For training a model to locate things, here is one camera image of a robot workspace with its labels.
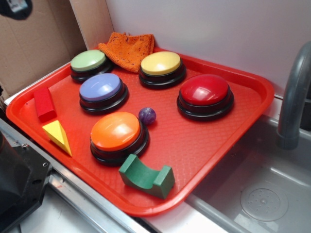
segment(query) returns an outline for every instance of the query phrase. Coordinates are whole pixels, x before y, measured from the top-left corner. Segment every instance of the tray rim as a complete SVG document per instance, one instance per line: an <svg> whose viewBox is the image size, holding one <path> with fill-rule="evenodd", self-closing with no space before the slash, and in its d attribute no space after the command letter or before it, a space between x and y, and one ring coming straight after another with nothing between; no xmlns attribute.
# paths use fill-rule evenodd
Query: tray rim
<svg viewBox="0 0 311 233"><path fill-rule="evenodd" d="M161 48L155 48L154 52L157 52L157 51L167 51L167 50L164 50ZM258 120L258 118L264 113L266 108L270 106L270 104L272 103L274 99L275 93L274 93L274 88L272 84L267 79L259 75L255 75L255 74L241 71L241 70L231 68L231 67L226 67L224 65L219 65L219 64L212 63L209 61L204 61L198 58L193 58L187 55L182 55L182 54L179 54L179 55L183 59L183 62L185 63L188 69L192 69L192 70L200 72L200 70L206 69L206 67L209 67L212 69L223 71L225 73L230 72L231 74L242 76L245 78L245 80L251 79L252 82L245 82L245 86L259 93L261 97L261 105L249 116L249 118L246 119L246 121L242 125L238 127L238 129L230 136L230 138L227 141L225 141L224 144L216 151L216 153L211 157L211 159L208 160L202 166L202 168L190 179L190 181L184 187L182 187L180 191L171 199L156 206L139 207L139 206L134 206L132 204L126 203L122 201L120 198L113 198L114 194L111 193L110 190L108 189L106 190L106 188L104 188L104 191L107 193L107 195L105 196L103 195L103 196L107 198L109 201L111 201L118 208L125 211L127 214L131 216L138 216L138 217L155 216L155 215L164 213L166 211L169 211L172 208L179 205L181 202L183 202L187 198L187 196L192 192L192 190L198 185L198 183L225 156L225 154L230 150L230 148ZM53 73L48 75L46 78L40 80L39 82L30 86L28 89L21 92L10 102L10 104L8 105L6 109L7 117L41 146L42 146L42 143L45 142L45 140L42 138L38 138L38 137L36 138L36 136L34 137L34 135L36 135L35 130L32 129L29 125L27 125L25 122L23 122L22 119L18 117L19 108L14 108L14 105L19 105L19 106L25 105L27 101L33 98L33 92L35 92L38 88L40 88L41 87L40 85L43 82L45 86L52 86L55 83L59 82L60 80L66 78L68 75L70 75L70 63L54 71ZM230 79L230 77L224 77L224 78L227 81L234 83L233 78L232 79ZM89 182L86 182L86 181L84 182L90 185L91 187L96 187L97 183L98 184L101 183L99 181L94 181L94 180L89 181Z"/></svg>

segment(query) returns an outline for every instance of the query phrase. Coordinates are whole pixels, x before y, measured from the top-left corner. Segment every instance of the stainless steel sink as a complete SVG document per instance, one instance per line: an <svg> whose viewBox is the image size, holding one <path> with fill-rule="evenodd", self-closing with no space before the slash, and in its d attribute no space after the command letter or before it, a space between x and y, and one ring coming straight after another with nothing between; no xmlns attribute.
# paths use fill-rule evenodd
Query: stainless steel sink
<svg viewBox="0 0 311 233"><path fill-rule="evenodd" d="M276 146L277 121L262 116L187 199L228 232L311 232L311 134Z"/></svg>

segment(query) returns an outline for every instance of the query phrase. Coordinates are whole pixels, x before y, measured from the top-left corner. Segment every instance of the sink drain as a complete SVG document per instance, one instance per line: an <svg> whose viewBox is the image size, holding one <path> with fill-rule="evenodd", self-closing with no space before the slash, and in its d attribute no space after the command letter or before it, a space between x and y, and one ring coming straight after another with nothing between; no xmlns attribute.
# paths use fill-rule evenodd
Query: sink drain
<svg viewBox="0 0 311 233"><path fill-rule="evenodd" d="M288 200L277 186L256 183L242 192L241 205L252 218L267 222L284 216L288 209Z"/></svg>

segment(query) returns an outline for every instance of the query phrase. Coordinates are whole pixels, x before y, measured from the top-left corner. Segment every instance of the button cap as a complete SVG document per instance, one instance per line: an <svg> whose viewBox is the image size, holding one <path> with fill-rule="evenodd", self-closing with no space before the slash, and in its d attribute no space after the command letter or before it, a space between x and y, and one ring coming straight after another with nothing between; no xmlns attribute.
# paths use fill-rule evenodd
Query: button cap
<svg viewBox="0 0 311 233"><path fill-rule="evenodd" d="M130 146L140 134L138 118L132 113L116 112L101 118L91 131L96 148L117 151Z"/></svg>
<svg viewBox="0 0 311 233"><path fill-rule="evenodd" d="M71 68L75 71L88 71L98 67L106 60L106 55L100 50L88 50L75 56Z"/></svg>
<svg viewBox="0 0 311 233"><path fill-rule="evenodd" d="M115 74L99 74L86 80L80 87L80 95L87 101L105 100L115 95L121 87Z"/></svg>
<svg viewBox="0 0 311 233"><path fill-rule="evenodd" d="M182 98L193 105L218 103L228 93L228 83L218 75L202 74L186 81L180 88Z"/></svg>
<svg viewBox="0 0 311 233"><path fill-rule="evenodd" d="M169 74L179 66L179 55L169 51L152 53L141 61L142 71L149 75Z"/></svg>

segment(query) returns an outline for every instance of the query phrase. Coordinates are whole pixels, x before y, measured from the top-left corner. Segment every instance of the plastic tray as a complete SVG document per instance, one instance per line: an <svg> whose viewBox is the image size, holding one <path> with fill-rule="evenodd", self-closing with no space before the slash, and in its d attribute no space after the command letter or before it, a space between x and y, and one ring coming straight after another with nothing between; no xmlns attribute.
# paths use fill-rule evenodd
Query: plastic tray
<svg viewBox="0 0 311 233"><path fill-rule="evenodd" d="M181 203L197 184L221 160L226 152L253 125L274 98L272 85L264 78L180 55L187 68L187 76L217 74L225 78L235 96L234 107L225 117L196 122L180 115L176 100L178 86L165 90L151 90L140 85L138 74L115 67L128 86L128 102L118 111L138 116L143 107L152 107L157 120L148 126L151 141L142 162L152 169L164 165L173 168L175 185L165 200L126 186L119 175L119 167L98 163L90 152L90 132L103 116L91 116L79 105L79 88L70 76L70 64L36 83L18 95L8 106L7 116L59 162L89 184L97 192L131 216L154 216ZM35 110L33 93L48 87L64 127L73 157L69 157L45 135Z"/></svg>

